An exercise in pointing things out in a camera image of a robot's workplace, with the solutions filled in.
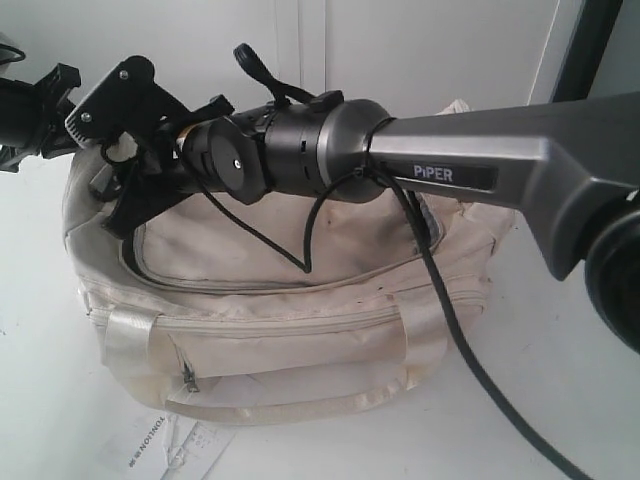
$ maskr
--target bag pocket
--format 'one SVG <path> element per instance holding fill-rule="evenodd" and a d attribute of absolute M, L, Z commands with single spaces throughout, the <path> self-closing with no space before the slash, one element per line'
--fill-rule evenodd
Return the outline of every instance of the bag pocket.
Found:
<path fill-rule="evenodd" d="M 472 285 L 470 282 L 475 284 L 473 288 L 459 288 Z M 486 294 L 477 277 L 456 279 L 449 285 L 458 287 L 452 289 L 451 298 L 465 318 L 482 312 Z M 94 308 L 89 317 L 104 330 L 109 315 L 107 309 Z M 294 319 L 229 322 L 161 314 L 154 324 L 148 352 L 150 364 L 159 373 L 191 373 L 197 380 L 312 365 L 401 361 L 405 349 L 402 318 L 390 301 L 387 307 L 372 311 Z"/>
<path fill-rule="evenodd" d="M 245 206 L 218 195 L 227 208 L 302 258 L 302 235 L 313 199 L 269 194 Z M 423 213 L 433 244 L 442 228 Z M 194 195 L 139 228 L 124 242 L 122 260 L 147 282 L 173 290 L 276 293 L 358 283 L 416 258 L 417 247 L 392 192 L 364 205 L 328 201 L 313 233 L 313 271 L 305 274 L 242 231 L 203 196 Z"/>

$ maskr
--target white surface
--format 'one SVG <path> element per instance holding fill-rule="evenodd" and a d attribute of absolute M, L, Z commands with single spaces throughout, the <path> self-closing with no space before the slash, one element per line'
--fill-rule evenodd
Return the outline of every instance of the white surface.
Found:
<path fill-rule="evenodd" d="M 74 295 L 59 234 L 67 166 L 68 159 L 30 159 L 19 176 L 0 176 L 0 218 L 21 226 L 1 237 L 0 478 L 88 478 L 109 440 L 144 412 L 99 364 Z M 579 272 L 564 284 L 550 278 L 522 224 L 491 272 L 491 308 L 471 335 L 491 375 L 595 478 L 634 478 L 637 355 L 593 313 Z M 379 410 L 242 429 L 212 478 L 265 476 L 561 478 L 498 413 L 457 353 L 425 385 Z"/>
<path fill-rule="evenodd" d="M 253 43 L 280 68 L 275 2 L 193 0 L 181 11 L 150 0 L 88 5 L 2 0 L 0 30 L 33 60 L 12 74 L 34 81 L 59 60 L 80 67 L 87 88 L 142 53 L 190 107 L 218 92 L 246 107 L 267 96 L 234 64 L 233 46 Z M 476 108 L 526 102 L 560 8 L 546 0 L 363 5 L 327 1 L 327 87 L 378 99 L 398 115 L 437 111 L 455 97 Z M 304 51 L 324 52 L 299 32 Z M 99 364 L 75 298 L 60 235 L 69 159 L 23 165 L 20 175 L 0 175 L 0 478 L 89 478 L 104 446 L 148 411 Z M 638 359 L 593 313 L 580 273 L 552 280 L 522 224 L 491 271 L 492 305 L 471 335 L 481 361 L 525 417 L 595 478 L 635 478 Z M 385 408 L 242 429 L 212 476 L 327 477 L 562 478 L 498 413 L 457 353 Z"/>
<path fill-rule="evenodd" d="M 327 88 L 377 99 L 396 116 L 438 111 L 452 94 L 476 109 L 522 105 L 544 52 L 536 95 L 546 101 L 580 4 L 327 0 Z"/>

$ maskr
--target zipper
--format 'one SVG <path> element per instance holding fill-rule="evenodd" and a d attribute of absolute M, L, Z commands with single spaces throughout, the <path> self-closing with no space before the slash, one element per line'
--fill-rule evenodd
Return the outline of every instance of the zipper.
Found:
<path fill-rule="evenodd" d="M 431 249 L 434 249 L 440 240 L 443 238 L 443 229 L 436 217 L 429 210 L 426 202 L 420 197 L 422 201 L 421 210 L 423 217 L 427 221 L 431 238 L 434 239 L 431 242 Z M 142 244 L 144 237 L 145 225 L 142 225 L 135 230 L 131 235 L 124 239 L 120 247 L 120 261 L 124 268 L 129 270 L 133 275 L 137 276 L 143 282 L 148 283 L 154 287 L 163 288 L 171 291 L 189 292 L 189 293 L 204 293 L 204 294 L 219 294 L 226 295 L 234 293 L 237 295 L 255 294 L 257 292 L 262 293 L 291 293 L 291 291 L 315 291 L 325 290 L 329 288 L 336 288 L 344 285 L 351 285 L 354 283 L 362 282 L 369 278 L 375 277 L 382 273 L 398 268 L 406 263 L 420 258 L 416 253 L 403 260 L 386 265 L 384 267 L 376 268 L 370 272 L 365 272 L 356 275 L 352 278 L 337 280 L 322 285 L 307 285 L 303 283 L 277 283 L 277 282 L 233 282 L 224 284 L 221 282 L 211 282 L 203 280 L 177 280 L 173 278 L 166 278 L 155 274 L 141 259 Z"/>
<path fill-rule="evenodd" d="M 460 291 L 451 295 L 452 302 L 482 300 L 483 298 L 484 295 L 477 290 Z M 89 313 L 89 319 L 95 326 L 106 327 L 110 313 L 111 311 L 109 309 L 93 308 Z M 214 335 L 220 338 L 242 339 L 340 333 L 382 325 L 395 321 L 399 317 L 400 314 L 395 305 L 370 312 L 293 320 L 284 318 L 259 321 L 234 319 L 232 322 L 224 322 L 210 319 L 204 320 L 196 317 L 172 317 L 160 314 L 156 319 L 154 328 L 171 332 L 191 333 L 194 335 Z M 190 370 L 189 366 L 186 365 L 185 372 L 188 370 Z"/>

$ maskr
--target white bag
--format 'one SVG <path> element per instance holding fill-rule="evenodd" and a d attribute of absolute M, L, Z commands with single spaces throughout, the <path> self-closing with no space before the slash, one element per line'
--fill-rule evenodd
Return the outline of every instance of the white bag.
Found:
<path fill-rule="evenodd" d="M 457 101 L 449 110 L 465 107 Z M 65 244 L 103 363 L 138 401 L 230 424 L 307 420 L 381 405 L 445 354 L 440 304 L 390 190 L 367 204 L 322 207 L 307 275 L 202 195 L 116 240 L 100 226 L 113 205 L 87 188 L 102 166 L 96 150 L 73 160 Z M 244 206 L 217 197 L 301 256 L 313 199 L 271 193 Z M 422 198 L 437 219 L 434 256 L 466 328 L 485 308 L 485 265 L 513 212 Z M 217 387 L 205 398 L 220 378 L 247 375 L 261 385 L 259 400 Z"/>

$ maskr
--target zipper pull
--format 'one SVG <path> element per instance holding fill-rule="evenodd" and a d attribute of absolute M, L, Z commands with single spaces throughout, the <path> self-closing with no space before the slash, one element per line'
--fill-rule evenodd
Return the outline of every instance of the zipper pull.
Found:
<path fill-rule="evenodd" d="M 184 379 L 184 384 L 187 386 L 187 391 L 189 393 L 197 393 L 200 391 L 198 388 L 198 384 L 196 383 L 196 376 L 193 371 L 189 368 L 186 362 L 184 362 L 184 370 L 182 371 L 182 378 Z"/>

